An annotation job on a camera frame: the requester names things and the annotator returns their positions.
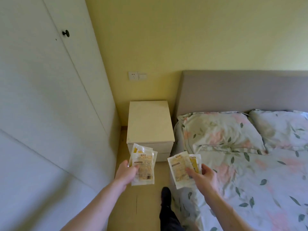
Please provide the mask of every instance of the nightstand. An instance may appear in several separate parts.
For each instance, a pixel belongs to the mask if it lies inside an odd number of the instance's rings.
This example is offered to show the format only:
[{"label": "nightstand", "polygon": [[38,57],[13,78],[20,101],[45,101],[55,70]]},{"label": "nightstand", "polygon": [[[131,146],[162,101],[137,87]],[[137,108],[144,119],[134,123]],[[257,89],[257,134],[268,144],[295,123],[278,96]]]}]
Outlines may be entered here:
[{"label": "nightstand", "polygon": [[174,143],[168,102],[131,101],[126,143],[129,153],[137,143],[157,151],[156,161],[167,161]]}]

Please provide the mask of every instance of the switch plate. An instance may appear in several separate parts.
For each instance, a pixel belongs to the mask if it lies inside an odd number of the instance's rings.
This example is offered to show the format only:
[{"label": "switch plate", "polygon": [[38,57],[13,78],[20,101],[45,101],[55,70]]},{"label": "switch plate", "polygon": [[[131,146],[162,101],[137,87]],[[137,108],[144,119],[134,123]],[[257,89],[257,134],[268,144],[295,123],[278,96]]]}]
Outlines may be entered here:
[{"label": "switch plate", "polygon": [[146,80],[148,75],[146,73],[139,73],[139,80]]},{"label": "switch plate", "polygon": [[129,71],[128,77],[129,80],[138,80],[138,71]]}]

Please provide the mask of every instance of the person's left hand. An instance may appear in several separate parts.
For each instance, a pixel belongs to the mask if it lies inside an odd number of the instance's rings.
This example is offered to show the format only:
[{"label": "person's left hand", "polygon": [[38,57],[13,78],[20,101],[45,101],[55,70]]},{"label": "person's left hand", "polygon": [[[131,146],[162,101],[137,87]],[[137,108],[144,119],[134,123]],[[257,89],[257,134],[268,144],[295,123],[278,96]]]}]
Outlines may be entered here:
[{"label": "person's left hand", "polygon": [[123,161],[119,165],[119,168],[115,175],[115,181],[121,183],[121,185],[123,186],[123,191],[125,190],[126,185],[134,179],[139,169],[139,165],[128,167],[127,164],[128,164],[127,160]]}]

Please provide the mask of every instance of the tile floor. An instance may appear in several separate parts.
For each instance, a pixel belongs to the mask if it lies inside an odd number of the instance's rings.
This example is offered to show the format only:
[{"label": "tile floor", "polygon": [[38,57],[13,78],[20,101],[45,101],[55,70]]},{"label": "tile floor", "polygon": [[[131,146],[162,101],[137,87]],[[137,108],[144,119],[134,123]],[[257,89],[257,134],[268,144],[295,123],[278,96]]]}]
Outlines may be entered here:
[{"label": "tile floor", "polygon": [[[129,160],[130,157],[126,135],[127,131],[121,131],[116,169],[123,160]],[[168,162],[157,162],[154,174],[154,185],[126,187],[110,214],[108,231],[160,230],[160,192],[169,184]]]}]

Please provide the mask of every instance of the headboard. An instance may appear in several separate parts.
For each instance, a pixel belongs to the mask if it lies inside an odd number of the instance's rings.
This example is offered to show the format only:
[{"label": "headboard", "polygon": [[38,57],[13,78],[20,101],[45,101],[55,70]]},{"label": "headboard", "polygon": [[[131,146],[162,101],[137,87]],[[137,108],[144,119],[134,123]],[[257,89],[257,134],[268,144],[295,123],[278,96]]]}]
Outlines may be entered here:
[{"label": "headboard", "polygon": [[308,112],[308,71],[184,70],[172,120],[190,112]]}]

